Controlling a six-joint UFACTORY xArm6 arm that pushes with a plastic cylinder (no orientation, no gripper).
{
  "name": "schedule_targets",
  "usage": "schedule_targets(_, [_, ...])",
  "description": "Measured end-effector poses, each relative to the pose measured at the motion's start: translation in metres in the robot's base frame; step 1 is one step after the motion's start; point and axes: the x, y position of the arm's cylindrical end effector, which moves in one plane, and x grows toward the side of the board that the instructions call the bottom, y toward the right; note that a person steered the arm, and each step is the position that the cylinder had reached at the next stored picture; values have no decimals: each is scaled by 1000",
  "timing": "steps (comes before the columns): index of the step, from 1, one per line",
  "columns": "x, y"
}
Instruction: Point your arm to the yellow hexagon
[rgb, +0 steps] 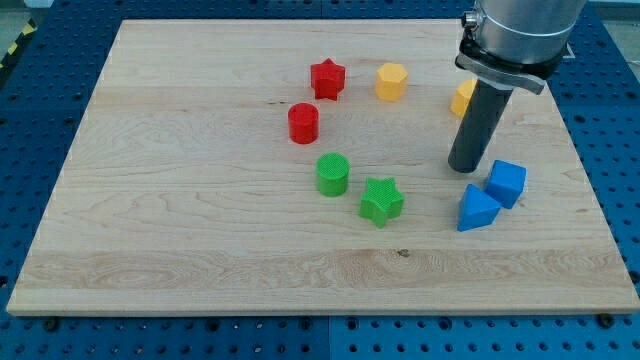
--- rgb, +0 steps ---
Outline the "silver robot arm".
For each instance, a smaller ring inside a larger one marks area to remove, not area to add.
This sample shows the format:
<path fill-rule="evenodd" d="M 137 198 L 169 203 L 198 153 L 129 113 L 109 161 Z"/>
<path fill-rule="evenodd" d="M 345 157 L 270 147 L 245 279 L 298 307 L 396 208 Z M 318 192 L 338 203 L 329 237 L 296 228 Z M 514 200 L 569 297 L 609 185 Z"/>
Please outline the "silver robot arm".
<path fill-rule="evenodd" d="M 585 0 L 477 0 L 461 15 L 455 65 L 498 90 L 542 92 Z"/>

